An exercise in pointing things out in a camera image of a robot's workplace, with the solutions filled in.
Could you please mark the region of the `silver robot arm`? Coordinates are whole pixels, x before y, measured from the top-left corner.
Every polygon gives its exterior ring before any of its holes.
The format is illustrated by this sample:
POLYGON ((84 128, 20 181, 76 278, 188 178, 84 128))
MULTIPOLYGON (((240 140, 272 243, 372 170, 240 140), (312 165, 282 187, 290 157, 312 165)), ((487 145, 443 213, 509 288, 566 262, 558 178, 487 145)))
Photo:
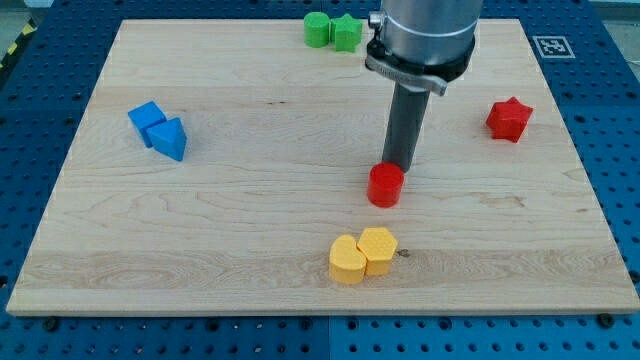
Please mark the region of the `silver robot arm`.
POLYGON ((382 0, 369 14, 365 66, 413 91, 442 96, 467 69, 482 0, 382 0))

